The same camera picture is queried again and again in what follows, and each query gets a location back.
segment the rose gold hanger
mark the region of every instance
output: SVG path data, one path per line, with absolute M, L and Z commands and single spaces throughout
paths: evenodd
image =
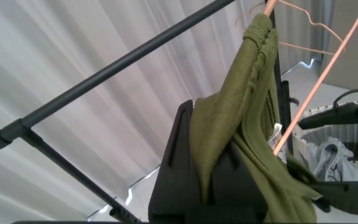
M 281 2 L 281 3 L 283 3 L 283 4 L 286 4 L 287 6 L 293 7 L 293 8 L 295 8 L 295 9 L 297 9 L 297 10 L 303 11 L 303 12 L 308 16 L 309 23 L 310 23 L 312 26 L 321 26 L 321 27 L 325 28 L 326 30 L 328 30 L 328 32 L 332 33 L 332 35 L 334 35 L 340 42 L 342 42 L 342 39 L 340 38 L 340 36 L 338 36 L 338 35 L 337 35 L 333 30 L 331 30 L 328 26 L 326 26 L 326 25 L 324 25 L 324 24 L 322 24 L 322 23 L 320 23 L 320 22 L 313 22 L 313 21 L 311 20 L 311 16 L 310 16 L 309 12 L 306 11 L 305 9 L 303 9 L 303 8 L 301 8 L 301 7 L 298 7 L 298 6 L 294 5 L 294 4 L 291 4 L 291 3 L 289 3 L 289 2 L 282 1 L 282 0 L 274 0 L 274 3 L 276 3 L 277 1 L 278 1 L 278 2 Z M 253 11 L 256 7 L 262 6 L 262 5 L 264 5 L 263 2 L 261 2 L 261 3 L 259 3 L 259 4 L 256 4 L 256 5 L 252 6 L 252 7 L 249 9 L 249 12 L 248 12 L 248 13 L 243 13 L 243 14 L 241 14 L 240 16 L 238 16 L 238 17 L 236 18 L 236 20 L 234 21 L 234 27 L 235 27 L 238 31 L 244 32 L 244 30 L 238 28 L 238 26 L 237 26 L 238 20 L 239 20 L 240 18 L 242 18 L 244 15 L 246 15 L 246 16 L 251 16 L 252 11 Z M 265 11 L 266 11 L 266 8 L 268 8 L 268 7 L 270 7 L 270 6 L 273 7 L 272 3 L 270 3 L 269 6 L 268 6 L 268 4 L 266 4 L 266 6 L 265 6 Z M 271 9 L 269 8 L 269 9 L 267 9 L 266 12 L 270 11 L 270 13 L 271 13 L 272 10 L 273 10 L 272 8 L 271 8 Z M 289 47 L 294 47 L 294 48 L 302 49 L 302 50 L 308 50 L 308 51 L 317 52 L 317 53 L 321 53 L 321 54 L 334 55 L 334 53 L 332 53 L 332 52 L 326 52 L 326 51 L 323 51 L 323 50 L 310 49 L 310 48 L 307 48 L 307 47 L 302 47 L 302 46 L 298 46 L 298 45 L 293 45 L 293 44 L 289 44 L 289 43 L 282 42 L 282 41 L 279 41 L 278 43 L 279 43 L 279 44 L 282 44 L 282 45 L 289 46 Z
M 270 14 L 273 11 L 274 5 L 277 1 L 280 2 L 284 2 L 282 0 L 268 0 L 264 9 L 264 14 L 266 16 L 270 16 Z M 338 49 L 336 50 L 334 56 L 332 57 L 332 59 L 329 61 L 327 67 L 324 69 L 324 71 L 322 72 L 322 74 L 320 75 L 320 77 L 318 78 L 316 84 L 314 85 L 313 89 L 311 89 L 308 97 L 306 98 L 305 102 L 303 102 L 303 104 L 301 105 L 300 109 L 298 110 L 298 112 L 296 113 L 295 117 L 293 118 L 293 120 L 291 121 L 290 125 L 287 127 L 287 130 L 285 131 L 285 133 L 283 134 L 283 136 L 280 138 L 280 140 L 278 141 L 277 145 L 274 147 L 273 153 L 274 155 L 277 156 L 277 154 L 281 151 L 283 145 L 285 144 L 285 141 L 288 139 L 289 135 L 291 134 L 293 128 L 295 127 L 295 125 L 297 124 L 297 122 L 299 121 L 302 113 L 304 112 L 304 110 L 306 109 L 306 107 L 308 106 L 311 98 L 313 97 L 313 95 L 316 93 L 318 87 L 322 84 L 323 80 L 327 77 L 328 72 L 331 70 L 332 66 L 334 65 L 335 61 L 338 59 L 339 55 L 341 54 L 341 52 L 344 50 L 345 45 L 347 44 L 347 42 L 349 41 L 349 39 L 352 37 L 355 29 L 358 26 L 358 16 L 356 21 L 354 22 L 352 28 L 350 29 L 350 31 L 346 34 L 345 39 L 342 41 L 342 43 L 340 44 L 340 46 L 338 47 Z

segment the green garment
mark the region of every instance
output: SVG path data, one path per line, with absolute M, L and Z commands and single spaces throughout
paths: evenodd
M 320 194 L 295 180 L 315 181 L 291 157 L 287 166 L 272 153 L 267 139 L 279 123 L 273 76 L 277 33 L 270 19 L 258 14 L 244 33 L 244 41 L 221 90 L 196 100 L 190 121 L 190 149 L 207 203 L 213 166 L 232 140 L 268 203 L 265 222 L 316 222 L 310 198 Z

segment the curtain fold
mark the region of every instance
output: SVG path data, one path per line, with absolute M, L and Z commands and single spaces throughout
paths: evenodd
M 0 0 L 0 128 L 211 2 Z M 129 186 L 160 163 L 178 106 L 220 89 L 242 42 L 234 21 L 259 2 L 226 6 L 34 131 L 107 193 L 125 201 Z M 287 27 L 289 18 L 282 17 L 292 9 L 281 7 L 278 3 L 279 39 L 300 41 L 293 33 L 300 30 Z M 291 19 L 300 17 L 291 13 Z M 245 17 L 239 26 L 251 20 Z M 319 44 L 311 40 L 297 44 Z M 280 50 L 282 71 L 311 57 Z M 0 223 L 85 220 L 104 205 L 24 141 L 0 150 Z

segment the clothes rack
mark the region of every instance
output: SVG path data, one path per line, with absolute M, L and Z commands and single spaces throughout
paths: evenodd
M 112 206 L 112 211 L 110 212 L 110 214 L 115 219 L 121 222 L 140 223 L 140 220 L 138 218 L 136 218 L 131 212 L 129 212 L 126 208 L 116 202 L 112 196 L 107 194 L 90 178 L 84 175 L 84 173 L 79 171 L 73 164 L 68 162 L 54 148 L 49 146 L 37 133 L 31 130 L 31 127 L 41 122 L 45 118 L 49 117 L 50 115 L 54 114 L 58 110 L 62 109 L 64 106 L 68 105 L 69 103 L 84 95 L 88 91 L 92 90 L 94 87 L 98 86 L 102 82 L 113 77 L 115 74 L 132 65 L 142 57 L 159 48 L 161 45 L 167 43 L 168 41 L 172 40 L 184 31 L 188 30 L 197 23 L 214 14 L 218 10 L 232 3 L 233 1 L 234 0 L 215 0 L 211 4 L 208 4 L 207 6 L 185 18 L 181 22 L 175 24 L 174 26 L 157 35 L 153 39 L 150 39 L 146 43 L 142 44 L 138 48 L 126 54 L 125 56 L 111 63 L 104 69 L 96 72 L 94 75 L 83 80 L 79 84 L 75 85 L 73 88 L 67 90 L 58 97 L 54 98 L 40 108 L 31 112 L 27 116 L 19 118 L 13 121 L 11 124 L 8 124 L 7 126 L 1 128 L 0 149 L 3 149 L 4 147 L 8 146 L 15 139 L 22 138 L 25 142 L 39 150 L 42 154 L 47 156 L 50 160 L 52 160 L 59 167 L 61 167 L 65 172 L 69 173 L 86 188 L 88 188 L 90 191 L 92 191 L 94 194 L 104 200 L 108 205 Z M 273 26 L 275 26 L 274 12 L 271 13 L 270 19 L 273 22 Z M 277 96 L 279 104 L 289 104 L 288 94 L 283 94 L 278 53 L 274 66 L 274 75 L 277 86 Z M 285 118 L 288 117 L 289 110 L 280 109 L 279 113 L 281 117 L 280 121 L 283 123 L 283 127 L 287 127 L 288 125 L 285 123 L 290 121 L 286 121 Z

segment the floor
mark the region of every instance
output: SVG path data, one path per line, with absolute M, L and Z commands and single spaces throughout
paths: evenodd
M 310 64 L 299 63 L 295 65 L 287 73 L 283 74 L 282 80 L 290 81 L 290 94 L 291 97 L 297 98 L 300 103 L 304 102 L 307 97 L 307 94 L 312 89 L 313 85 L 318 79 L 320 63 L 312 61 Z M 331 105 L 337 96 L 346 92 L 347 89 L 338 88 L 331 85 L 322 84 L 320 89 L 316 92 L 314 98 L 312 98 L 309 106 L 306 108 L 312 109 L 319 106 Z M 358 93 L 349 95 L 345 97 L 341 102 L 345 101 L 357 101 Z M 292 116 L 298 111 L 297 106 L 291 105 L 291 114 Z M 132 212 L 136 217 L 139 217 L 143 222 L 147 222 L 147 208 L 149 206 L 149 201 L 152 195 L 154 184 L 158 175 L 158 170 L 153 172 L 145 179 L 141 180 L 135 186 L 133 186 L 129 191 L 129 198 L 126 202 L 119 201 L 122 205 L 125 205 L 127 209 Z M 89 220 L 90 221 L 114 221 L 115 219 L 109 216 L 110 208 L 103 208 L 101 211 L 93 215 Z M 330 215 L 327 215 L 323 212 L 317 212 L 319 222 L 358 222 L 358 217 L 345 215 L 343 212 L 335 211 Z

